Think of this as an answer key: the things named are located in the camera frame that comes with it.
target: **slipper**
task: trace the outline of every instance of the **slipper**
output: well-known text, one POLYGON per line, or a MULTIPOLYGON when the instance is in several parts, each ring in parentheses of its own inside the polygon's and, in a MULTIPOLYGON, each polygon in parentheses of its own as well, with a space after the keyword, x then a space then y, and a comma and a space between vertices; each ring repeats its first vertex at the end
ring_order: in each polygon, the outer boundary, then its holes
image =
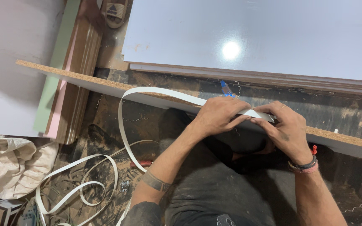
POLYGON ((128 5, 128 0, 125 0, 125 4, 107 3, 106 21, 110 28, 118 28, 121 25, 123 25, 127 5, 128 5), (121 22, 116 23, 115 21, 108 19, 107 16, 120 18, 121 22))

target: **bracelet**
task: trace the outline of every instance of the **bracelet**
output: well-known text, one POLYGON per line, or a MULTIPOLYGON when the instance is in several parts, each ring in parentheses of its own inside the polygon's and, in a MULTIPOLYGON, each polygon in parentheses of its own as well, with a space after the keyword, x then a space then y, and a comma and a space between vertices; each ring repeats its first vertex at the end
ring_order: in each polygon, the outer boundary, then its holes
POLYGON ((312 155, 312 161, 305 165, 296 165, 288 162, 289 169, 293 172, 312 173, 318 169, 318 160, 315 155, 312 155))

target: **board stack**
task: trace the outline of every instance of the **board stack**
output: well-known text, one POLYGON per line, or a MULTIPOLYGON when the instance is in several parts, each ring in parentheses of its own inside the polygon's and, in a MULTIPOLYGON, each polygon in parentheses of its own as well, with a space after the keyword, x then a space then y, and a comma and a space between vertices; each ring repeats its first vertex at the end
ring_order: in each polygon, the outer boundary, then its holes
MULTIPOLYGON (((68 0, 50 66, 93 76, 101 34, 78 18, 80 0, 68 0)), ((89 90, 47 74, 33 129, 61 144, 80 132, 89 90)))
POLYGON ((362 1, 134 0, 130 68, 362 95, 362 1))

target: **white sack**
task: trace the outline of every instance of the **white sack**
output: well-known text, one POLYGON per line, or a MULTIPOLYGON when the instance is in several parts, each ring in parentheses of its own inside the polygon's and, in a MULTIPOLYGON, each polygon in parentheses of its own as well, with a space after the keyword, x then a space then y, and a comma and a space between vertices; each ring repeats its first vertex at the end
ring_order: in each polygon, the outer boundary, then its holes
POLYGON ((0 198, 17 199, 32 192, 52 170, 58 143, 33 142, 0 135, 0 198))

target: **sleeve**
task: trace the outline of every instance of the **sleeve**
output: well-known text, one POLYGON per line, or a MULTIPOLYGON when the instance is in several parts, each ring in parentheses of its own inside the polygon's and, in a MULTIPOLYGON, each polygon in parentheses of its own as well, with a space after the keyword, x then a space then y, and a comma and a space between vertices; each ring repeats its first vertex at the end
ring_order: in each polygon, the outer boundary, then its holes
POLYGON ((161 226, 161 208, 153 202, 141 202, 129 210, 121 226, 161 226))

